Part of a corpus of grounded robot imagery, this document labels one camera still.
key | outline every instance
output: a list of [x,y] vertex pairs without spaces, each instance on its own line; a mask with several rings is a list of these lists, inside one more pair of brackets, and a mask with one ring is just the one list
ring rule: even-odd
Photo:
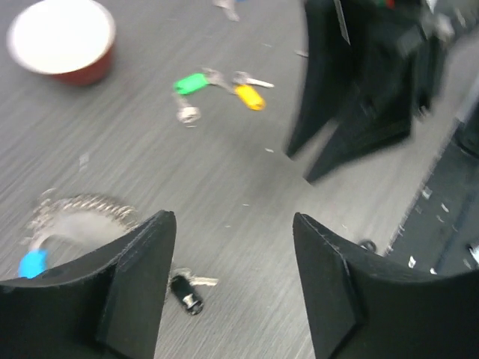
[[189,95],[210,83],[204,73],[194,73],[174,83],[173,89],[180,95]]
[[228,20],[239,21],[240,17],[234,8],[234,2],[235,0],[213,0],[213,5],[221,7]]
[[223,78],[222,73],[219,71],[210,69],[208,67],[203,67],[203,73],[206,76],[208,82],[211,85],[219,86],[221,88],[224,88],[227,92],[229,93],[234,93],[233,88],[231,88]]
[[238,97],[254,111],[261,111],[266,107],[263,97],[250,85],[238,85],[234,88]]
[[233,83],[237,85],[257,85],[263,88],[273,88],[273,84],[269,82],[253,79],[249,73],[243,71],[236,71],[233,76]]
[[192,286],[216,286],[219,282],[216,278],[197,277],[190,268],[179,268],[172,271],[171,276],[185,277]]
[[173,92],[173,97],[178,104],[177,119],[181,123],[192,123],[201,118],[200,109],[198,107],[193,107],[176,92]]

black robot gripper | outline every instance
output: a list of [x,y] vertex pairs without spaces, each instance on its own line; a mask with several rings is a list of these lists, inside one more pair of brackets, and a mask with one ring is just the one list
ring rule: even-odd
[[308,65],[285,153],[295,156],[331,119],[338,127],[307,181],[409,138],[431,110],[445,59],[476,29],[479,1],[307,0]]

green key tag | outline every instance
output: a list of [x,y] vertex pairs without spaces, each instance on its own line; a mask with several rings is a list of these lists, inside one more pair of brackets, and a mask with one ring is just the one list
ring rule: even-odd
[[194,73],[184,79],[175,82],[173,88],[180,95],[188,95],[209,85],[203,73]]

blue key tag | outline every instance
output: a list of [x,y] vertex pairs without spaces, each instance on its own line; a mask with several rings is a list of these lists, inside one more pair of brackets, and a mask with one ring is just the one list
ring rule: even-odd
[[29,251],[20,260],[18,273],[20,277],[28,279],[35,278],[46,270],[46,256],[48,252],[44,249]]

black device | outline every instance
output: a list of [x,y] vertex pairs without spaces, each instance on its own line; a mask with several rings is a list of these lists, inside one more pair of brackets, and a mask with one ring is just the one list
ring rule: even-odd
[[0,282],[0,358],[153,359],[175,236],[161,211],[34,279]]
[[299,213],[293,235],[316,359],[479,358],[478,270],[411,269]]
[[409,138],[413,118],[433,110],[448,53],[478,26],[479,1],[431,4],[305,2],[308,67],[286,154],[295,156],[332,118],[338,122],[307,181]]

